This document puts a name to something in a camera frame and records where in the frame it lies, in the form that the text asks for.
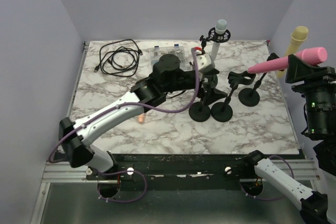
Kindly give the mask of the pink microphone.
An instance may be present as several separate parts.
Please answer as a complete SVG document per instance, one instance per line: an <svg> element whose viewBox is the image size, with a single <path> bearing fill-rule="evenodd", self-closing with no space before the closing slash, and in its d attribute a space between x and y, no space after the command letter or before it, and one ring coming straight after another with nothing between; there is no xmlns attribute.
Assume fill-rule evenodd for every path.
<svg viewBox="0 0 336 224"><path fill-rule="evenodd" d="M314 47L304 49L296 54L287 55L282 58L277 58L274 60L265 61L258 63L247 69L248 73L257 74L257 73L266 73L271 71L283 70L289 67L289 58L294 56L303 62L311 66L316 66L320 63L323 63L328 58L328 53L324 47Z"/></svg>

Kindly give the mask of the white microphone grey head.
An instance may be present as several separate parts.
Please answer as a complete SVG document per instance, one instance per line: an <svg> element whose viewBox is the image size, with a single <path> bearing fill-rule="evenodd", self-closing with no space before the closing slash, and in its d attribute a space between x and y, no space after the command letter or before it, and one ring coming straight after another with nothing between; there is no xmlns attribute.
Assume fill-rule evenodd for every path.
<svg viewBox="0 0 336 224"><path fill-rule="evenodd" d="M227 21L224 19L220 19L217 21L215 25L215 31L214 31L214 40L213 40L213 46L211 51L211 58L213 61L215 61L218 50L221 44L221 41L224 39L225 33L227 30Z"/></svg>

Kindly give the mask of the shock mount desk stand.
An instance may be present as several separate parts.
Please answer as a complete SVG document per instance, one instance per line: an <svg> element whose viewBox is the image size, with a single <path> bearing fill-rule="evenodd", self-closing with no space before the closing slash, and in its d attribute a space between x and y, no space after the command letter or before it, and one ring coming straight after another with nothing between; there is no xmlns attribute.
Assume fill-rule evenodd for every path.
<svg viewBox="0 0 336 224"><path fill-rule="evenodd" d="M217 101L215 88L218 83L217 75L205 76L202 80L197 97L198 102L194 102L189 108L188 113L192 120L196 122L205 122L211 115L209 105Z"/></svg>

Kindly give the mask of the clip desk stand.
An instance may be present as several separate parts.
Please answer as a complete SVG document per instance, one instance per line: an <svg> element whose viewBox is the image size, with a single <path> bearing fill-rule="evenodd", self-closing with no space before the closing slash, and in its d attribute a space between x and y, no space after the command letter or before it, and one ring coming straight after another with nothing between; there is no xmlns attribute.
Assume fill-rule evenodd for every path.
<svg viewBox="0 0 336 224"><path fill-rule="evenodd" d="M233 109L229 105L232 95L237 90L239 85L250 85L256 77L255 73L248 73L247 71L236 73L231 71L228 74L228 83L231 88L229 95L225 98L224 102L217 102L211 108L211 115L214 120L218 122L228 122L233 116Z"/></svg>

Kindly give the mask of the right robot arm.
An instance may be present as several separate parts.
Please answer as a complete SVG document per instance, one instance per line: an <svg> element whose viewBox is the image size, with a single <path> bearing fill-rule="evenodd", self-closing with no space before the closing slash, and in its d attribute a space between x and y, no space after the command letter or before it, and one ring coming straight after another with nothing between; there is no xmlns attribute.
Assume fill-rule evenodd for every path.
<svg viewBox="0 0 336 224"><path fill-rule="evenodd" d="M276 167L260 151L244 157L242 173L264 178L283 193L299 210L305 223L335 223L335 69L320 67L326 58L315 60L289 55L286 82L305 98L307 129L304 136L319 141L313 149L323 171L327 193L314 191Z"/></svg>

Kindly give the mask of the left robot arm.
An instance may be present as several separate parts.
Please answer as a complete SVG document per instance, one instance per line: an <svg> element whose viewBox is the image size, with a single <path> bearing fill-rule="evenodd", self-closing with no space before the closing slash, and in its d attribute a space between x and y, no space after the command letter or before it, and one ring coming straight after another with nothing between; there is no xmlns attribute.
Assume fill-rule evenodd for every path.
<svg viewBox="0 0 336 224"><path fill-rule="evenodd" d="M105 132L120 123L157 110L166 101L167 93L194 90L193 98L202 105L212 104L227 96L215 85L202 86L204 77L216 78L219 71L207 54L194 56L193 70L183 71L176 55L165 54L153 65L152 73L139 80L130 91L105 108L75 121L64 118L59 123L59 142L72 168L83 165L96 170L104 179L116 175L114 160L108 152L93 145Z"/></svg>

